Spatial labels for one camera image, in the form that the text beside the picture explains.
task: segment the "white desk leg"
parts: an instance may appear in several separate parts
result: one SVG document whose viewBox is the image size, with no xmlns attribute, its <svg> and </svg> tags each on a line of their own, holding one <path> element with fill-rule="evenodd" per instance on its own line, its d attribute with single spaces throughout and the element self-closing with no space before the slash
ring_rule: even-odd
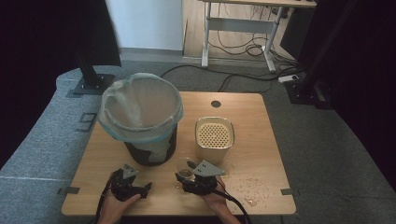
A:
<svg viewBox="0 0 396 224">
<path fill-rule="evenodd" d="M 205 42 L 204 49 L 202 50 L 202 67 L 208 67 L 209 61 L 209 46 L 207 42 L 209 41 L 209 21 L 210 21 L 210 10 L 212 8 L 212 3 L 207 3 L 207 12 L 206 12 L 206 25 L 205 25 Z"/>
<path fill-rule="evenodd" d="M 267 65 L 268 65 L 268 68 L 269 68 L 271 73 L 274 73 L 276 71 L 276 69 L 275 69 L 275 66 L 274 66 L 273 56 L 272 56 L 272 53 L 270 52 L 270 49 L 271 49 L 271 46 L 273 45 L 274 38 L 275 38 L 275 35 L 276 35 L 276 30 L 277 30 L 277 27 L 279 26 L 279 22 L 280 22 L 280 18 L 282 16 L 282 13 L 283 13 L 283 7 L 280 7 L 279 11 L 277 12 L 276 19 L 274 21 L 274 26 L 273 26 L 273 28 L 271 30 L 271 34 L 269 35 L 267 43 L 266 43 L 265 46 L 262 47 L 262 51 L 263 51 L 263 54 L 264 54 L 264 57 L 265 57 L 265 61 L 267 61 Z"/>
</svg>

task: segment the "wooden table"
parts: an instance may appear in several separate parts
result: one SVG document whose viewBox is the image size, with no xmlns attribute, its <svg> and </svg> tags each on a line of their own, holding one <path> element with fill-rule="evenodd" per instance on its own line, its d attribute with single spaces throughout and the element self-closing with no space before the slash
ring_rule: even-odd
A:
<svg viewBox="0 0 396 224">
<path fill-rule="evenodd" d="M 166 163 L 156 167 L 137 164 L 123 142 L 114 140 L 99 123 L 79 164 L 62 211 L 67 216 L 94 215 L 100 194 L 111 174 L 125 163 L 139 171 L 134 185 L 152 182 L 147 199 L 142 199 L 126 216 L 214 216 L 203 200 L 183 192 L 176 181 L 179 158 L 195 156 L 195 122 L 201 117 L 219 116 L 233 123 L 235 142 L 219 165 L 227 191 L 241 202 L 250 215 L 286 215 L 296 210 L 293 197 L 282 195 L 289 189 L 282 160 L 262 97 L 255 93 L 181 92 L 184 117 L 178 124 L 177 149 Z M 215 108 L 213 101 L 221 106 Z M 231 211 L 242 215 L 228 202 Z"/>
<path fill-rule="evenodd" d="M 205 41 L 202 50 L 202 67 L 208 67 L 209 54 L 209 31 L 228 31 L 243 32 L 254 34 L 268 34 L 268 40 L 265 46 L 262 46 L 262 52 L 267 62 L 270 72 L 275 72 L 276 68 L 273 62 L 273 56 L 270 52 L 276 35 L 277 27 L 284 7 L 315 7 L 315 1 L 306 0 L 200 0 L 207 3 L 206 23 L 205 23 Z M 279 7 L 276 19 L 274 21 L 254 21 L 254 20 L 238 20 L 229 18 L 212 18 L 210 15 L 212 3 L 240 4 L 240 5 L 256 5 Z"/>
</svg>

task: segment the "gray carpet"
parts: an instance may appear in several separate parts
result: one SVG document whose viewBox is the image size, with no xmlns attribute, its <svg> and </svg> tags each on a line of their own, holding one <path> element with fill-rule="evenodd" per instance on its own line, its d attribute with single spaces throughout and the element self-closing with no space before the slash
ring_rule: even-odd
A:
<svg viewBox="0 0 396 224">
<path fill-rule="evenodd" d="M 146 72 L 161 75 L 180 63 L 123 61 L 122 68 L 95 67 L 116 79 Z M 213 70 L 264 74 L 262 68 L 212 65 Z M 193 67 L 164 76 L 180 91 L 217 91 L 227 75 Z M 79 70 L 57 79 L 47 109 L 0 172 L 0 223 L 88 223 L 66 217 L 59 188 L 71 184 L 91 134 L 100 96 L 67 98 Z M 369 154 L 331 110 L 292 105 L 282 84 L 234 77 L 225 91 L 260 91 L 294 192 L 292 216 L 252 217 L 254 223 L 395 223 L 396 194 Z"/>
</svg>

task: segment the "beige container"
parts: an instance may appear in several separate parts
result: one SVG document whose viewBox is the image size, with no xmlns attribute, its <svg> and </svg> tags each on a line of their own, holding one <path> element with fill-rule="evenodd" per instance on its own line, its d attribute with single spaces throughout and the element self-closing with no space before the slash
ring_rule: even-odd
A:
<svg viewBox="0 0 396 224">
<path fill-rule="evenodd" d="M 220 117 L 198 119 L 195 124 L 195 141 L 199 159 L 219 164 L 233 146 L 233 125 L 228 119 Z"/>
</svg>

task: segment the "wall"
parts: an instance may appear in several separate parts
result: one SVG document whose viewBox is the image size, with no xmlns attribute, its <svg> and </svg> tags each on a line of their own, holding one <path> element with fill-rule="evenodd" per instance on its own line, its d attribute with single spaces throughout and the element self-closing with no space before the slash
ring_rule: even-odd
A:
<svg viewBox="0 0 396 224">
<path fill-rule="evenodd" d="M 183 49 L 182 0 L 106 0 L 119 48 Z"/>
</svg>

